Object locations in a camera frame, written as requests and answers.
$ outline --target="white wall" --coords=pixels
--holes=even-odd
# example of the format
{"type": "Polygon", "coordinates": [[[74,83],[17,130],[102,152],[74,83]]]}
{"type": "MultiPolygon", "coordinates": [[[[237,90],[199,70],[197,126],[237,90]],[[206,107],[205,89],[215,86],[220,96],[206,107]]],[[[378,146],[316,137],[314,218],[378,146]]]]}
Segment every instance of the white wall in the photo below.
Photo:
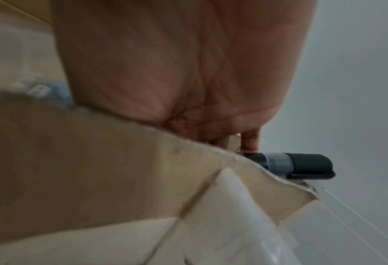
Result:
{"type": "Polygon", "coordinates": [[[337,177],[321,185],[388,242],[388,0],[320,1],[285,105],[261,138],[263,152],[332,159],[337,177]]]}

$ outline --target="skin crease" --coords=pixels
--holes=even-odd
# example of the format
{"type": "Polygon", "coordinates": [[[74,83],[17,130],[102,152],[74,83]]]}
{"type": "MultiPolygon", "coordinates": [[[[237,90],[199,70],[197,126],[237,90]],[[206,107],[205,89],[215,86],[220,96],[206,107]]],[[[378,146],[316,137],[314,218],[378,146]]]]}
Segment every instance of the skin crease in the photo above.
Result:
{"type": "Polygon", "coordinates": [[[316,0],[51,0],[77,103],[226,148],[281,108],[316,0]]]}

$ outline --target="finger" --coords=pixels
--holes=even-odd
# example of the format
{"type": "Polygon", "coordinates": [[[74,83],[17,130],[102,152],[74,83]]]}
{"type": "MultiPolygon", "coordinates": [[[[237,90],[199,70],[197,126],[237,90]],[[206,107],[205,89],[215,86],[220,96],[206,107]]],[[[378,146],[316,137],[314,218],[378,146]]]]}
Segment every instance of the finger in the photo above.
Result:
{"type": "Polygon", "coordinates": [[[241,150],[243,153],[258,153],[261,128],[241,133],[241,150]]]}
{"type": "Polygon", "coordinates": [[[209,144],[227,150],[228,146],[229,146],[229,136],[225,136],[225,137],[222,137],[219,139],[212,140],[209,142],[209,144]]]}

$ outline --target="hand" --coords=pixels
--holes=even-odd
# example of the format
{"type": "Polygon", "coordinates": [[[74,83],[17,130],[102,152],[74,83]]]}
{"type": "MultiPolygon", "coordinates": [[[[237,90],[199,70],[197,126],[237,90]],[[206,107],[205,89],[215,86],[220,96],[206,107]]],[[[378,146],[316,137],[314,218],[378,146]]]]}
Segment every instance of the hand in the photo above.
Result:
{"type": "Polygon", "coordinates": [[[77,103],[226,147],[280,109],[315,0],[51,0],[77,103]]]}

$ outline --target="palm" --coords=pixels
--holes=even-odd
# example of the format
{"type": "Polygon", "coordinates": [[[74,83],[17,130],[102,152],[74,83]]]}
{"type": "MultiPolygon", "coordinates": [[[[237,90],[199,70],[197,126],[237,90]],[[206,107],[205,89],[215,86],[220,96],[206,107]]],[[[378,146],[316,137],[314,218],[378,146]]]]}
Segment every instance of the palm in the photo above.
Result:
{"type": "Polygon", "coordinates": [[[52,0],[78,102],[224,146],[279,110],[314,0],[52,0]]]}

